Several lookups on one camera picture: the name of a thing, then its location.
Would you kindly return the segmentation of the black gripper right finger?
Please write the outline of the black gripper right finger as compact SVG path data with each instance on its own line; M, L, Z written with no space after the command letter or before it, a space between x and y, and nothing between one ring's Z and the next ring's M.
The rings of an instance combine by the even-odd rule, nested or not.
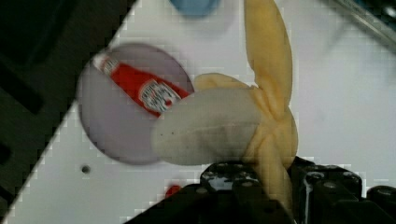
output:
M364 190L357 174L300 157L288 174L297 224L396 224L394 187Z

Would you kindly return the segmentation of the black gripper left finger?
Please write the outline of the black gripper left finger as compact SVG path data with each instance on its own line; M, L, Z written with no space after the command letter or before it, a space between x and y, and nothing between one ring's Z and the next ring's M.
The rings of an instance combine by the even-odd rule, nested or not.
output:
M124 224L295 224L280 202L271 200L251 166L213 163L200 182L181 188Z

